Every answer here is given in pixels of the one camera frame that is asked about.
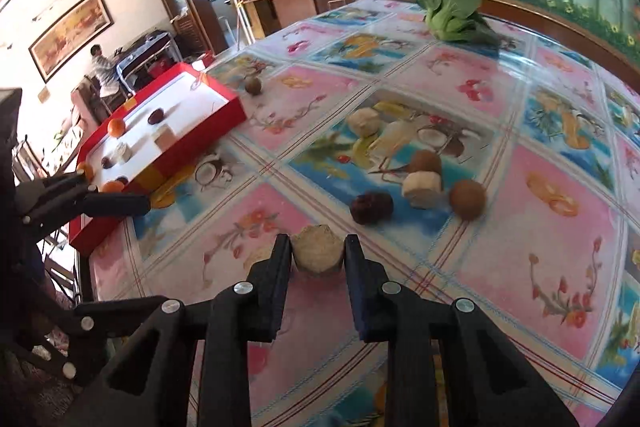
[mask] pink tile pattern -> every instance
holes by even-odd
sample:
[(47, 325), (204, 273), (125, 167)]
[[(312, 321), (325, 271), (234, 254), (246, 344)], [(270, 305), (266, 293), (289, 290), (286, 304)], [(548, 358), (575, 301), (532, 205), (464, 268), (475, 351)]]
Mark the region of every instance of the pink tile pattern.
[[(198, 175), (220, 188), (176, 189), (169, 210), (148, 223), (155, 248), (145, 250), (131, 222), (107, 238), (90, 259), (97, 298), (210, 299), (243, 280), (278, 232), (326, 223), (339, 234), (356, 232), (368, 257), (424, 297), (475, 299), (581, 427), (593, 427), (640, 359), (632, 321), (640, 313), (640, 148), (617, 130), (605, 86), (638, 110), (640, 96), (584, 57), (509, 22), (489, 20), (505, 37), (497, 57), (435, 41), (414, 4), (360, 0), (353, 7), (296, 23), (212, 68), (241, 93), (248, 116), (220, 143), (238, 163), (225, 177), (212, 155)], [(327, 49), (348, 56), (312, 60)], [(374, 68), (376, 60), (385, 67)], [(262, 94), (242, 89), (251, 77)], [(549, 142), (562, 139), (559, 126), (570, 158), (522, 131), (526, 102), (541, 90), (546, 112), (536, 125)], [(545, 120), (559, 99), (569, 101), (561, 120)], [(386, 123), (404, 120), (409, 143), (369, 157), (344, 123), (363, 104), (377, 107)], [(585, 115), (598, 117), (597, 128)], [(588, 132), (611, 149), (611, 190), (580, 169)], [(358, 194), (356, 180), (399, 193), (394, 169), (409, 161), (407, 151), (436, 142), (446, 187), (475, 176), (487, 188), (481, 219), (462, 223), (443, 208), (425, 211), (423, 220), (398, 207), (398, 219), (413, 221), (394, 223), (396, 235), (354, 224), (347, 202)], [(296, 158), (304, 168), (292, 167)], [(390, 172), (370, 172), (381, 160)], [(185, 225), (176, 229), (178, 221), (166, 216), (183, 216)], [(419, 233), (429, 223), (437, 226), (425, 241)], [(343, 274), (310, 279), (294, 269), (278, 338), (248, 350), (254, 425), (321, 427), (344, 425), (344, 418), (366, 425), (384, 391), (384, 361), (384, 349), (357, 340)], [(198, 375), (196, 365), (194, 393)]]

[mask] framed painting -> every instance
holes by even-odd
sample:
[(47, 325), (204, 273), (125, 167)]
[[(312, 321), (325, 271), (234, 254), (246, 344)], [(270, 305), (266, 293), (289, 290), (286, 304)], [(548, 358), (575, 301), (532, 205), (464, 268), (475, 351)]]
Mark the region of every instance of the framed painting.
[(44, 82), (112, 24), (104, 0), (81, 0), (55, 21), (29, 47)]

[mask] man sitting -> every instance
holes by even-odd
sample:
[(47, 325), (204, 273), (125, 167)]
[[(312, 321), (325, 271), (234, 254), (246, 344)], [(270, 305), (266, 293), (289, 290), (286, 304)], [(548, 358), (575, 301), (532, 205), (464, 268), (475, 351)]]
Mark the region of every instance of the man sitting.
[(119, 92), (120, 81), (116, 68), (110, 63), (109, 59), (102, 54), (100, 44), (91, 46), (91, 65), (94, 70), (94, 76), (100, 82), (100, 98), (106, 98)]

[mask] chair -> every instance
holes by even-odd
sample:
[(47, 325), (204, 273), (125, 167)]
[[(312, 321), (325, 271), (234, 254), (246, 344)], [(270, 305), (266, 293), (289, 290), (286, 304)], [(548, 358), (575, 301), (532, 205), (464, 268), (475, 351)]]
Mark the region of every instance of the chair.
[(102, 98), (102, 97), (100, 97), (100, 84), (99, 84), (97, 78), (95, 78), (95, 77), (91, 78), (91, 77), (88, 77), (87, 75), (85, 75), (84, 79), (86, 80), (86, 82), (85, 82), (86, 85), (91, 90), (92, 101), (95, 101), (95, 102), (92, 103), (92, 105), (93, 106), (101, 105), (107, 111), (108, 116), (111, 116), (113, 111), (115, 111), (123, 103), (126, 102), (127, 95), (126, 95), (126, 92), (124, 91), (124, 87), (122, 85), (120, 85), (120, 87), (118, 88), (118, 92), (117, 93), (114, 93), (114, 94), (112, 94), (110, 96), (105, 96), (104, 98)]

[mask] toy orange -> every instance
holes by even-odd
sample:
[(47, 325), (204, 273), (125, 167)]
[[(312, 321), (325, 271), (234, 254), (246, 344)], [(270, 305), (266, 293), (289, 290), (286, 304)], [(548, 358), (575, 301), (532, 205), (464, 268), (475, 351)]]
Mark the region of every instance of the toy orange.
[(91, 183), (91, 180), (94, 179), (94, 168), (87, 162), (80, 162), (78, 164), (78, 167), (76, 168), (76, 172), (79, 173), (79, 171), (84, 172), (84, 177), (86, 178), (86, 180)]
[(111, 182), (106, 182), (100, 189), (100, 192), (122, 192), (123, 190), (124, 183), (113, 180)]
[(107, 125), (107, 132), (109, 136), (114, 138), (120, 138), (127, 130), (127, 125), (122, 118), (114, 118)]

